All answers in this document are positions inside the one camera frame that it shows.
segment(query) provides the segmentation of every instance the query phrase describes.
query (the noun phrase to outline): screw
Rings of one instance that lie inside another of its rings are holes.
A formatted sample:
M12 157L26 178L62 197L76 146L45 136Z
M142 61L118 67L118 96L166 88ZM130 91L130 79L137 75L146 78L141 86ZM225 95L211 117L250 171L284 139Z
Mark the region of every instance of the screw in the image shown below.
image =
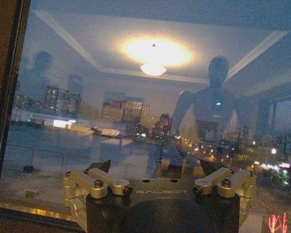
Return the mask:
M103 186L103 180L95 180L94 186L95 188L101 188Z
M194 186L192 191L195 195L201 195L203 192L202 187L200 186Z
M232 181L230 179L223 179L221 184L223 185L223 187L231 187Z
M132 194L132 187L127 186L124 190L123 190L123 194L124 196L130 196Z

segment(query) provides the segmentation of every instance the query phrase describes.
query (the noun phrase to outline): red neon sign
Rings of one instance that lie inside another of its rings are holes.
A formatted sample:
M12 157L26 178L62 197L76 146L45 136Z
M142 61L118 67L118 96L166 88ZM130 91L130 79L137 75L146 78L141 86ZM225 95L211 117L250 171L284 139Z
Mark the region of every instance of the red neon sign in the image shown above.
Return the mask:
M282 233L287 233L288 225L287 225L288 219L286 212L283 214L283 222L281 224L280 222L280 216L272 215L268 218L268 227L271 231L271 233L275 233L278 230L282 230Z

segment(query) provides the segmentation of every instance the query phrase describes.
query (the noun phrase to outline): glass pane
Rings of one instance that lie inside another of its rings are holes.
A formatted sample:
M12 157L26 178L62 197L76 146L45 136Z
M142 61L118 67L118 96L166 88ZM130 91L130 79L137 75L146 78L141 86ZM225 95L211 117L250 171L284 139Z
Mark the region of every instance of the glass pane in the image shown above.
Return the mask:
M205 160L258 178L240 232L291 232L291 31L118 7L32 0L0 207L72 219L68 171L194 181Z

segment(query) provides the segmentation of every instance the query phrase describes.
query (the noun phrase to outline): ceiling light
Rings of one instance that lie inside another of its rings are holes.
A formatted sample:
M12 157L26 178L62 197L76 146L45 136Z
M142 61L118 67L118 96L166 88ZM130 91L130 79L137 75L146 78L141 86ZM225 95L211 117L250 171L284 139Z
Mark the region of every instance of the ceiling light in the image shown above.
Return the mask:
M130 59L141 63L173 66L186 63L190 55L184 46L167 39L137 38L122 44L121 50Z
M160 76L167 71L165 67L153 63L143 64L140 69L150 76Z

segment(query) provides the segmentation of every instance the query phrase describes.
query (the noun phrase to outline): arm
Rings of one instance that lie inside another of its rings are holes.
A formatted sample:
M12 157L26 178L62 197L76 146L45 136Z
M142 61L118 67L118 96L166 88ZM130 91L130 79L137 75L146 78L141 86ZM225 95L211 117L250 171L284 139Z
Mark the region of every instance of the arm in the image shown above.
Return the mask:
M171 127L171 134L177 135L178 128L182 119L194 100L194 94L189 91L182 91L177 100L176 108L173 113L173 123Z

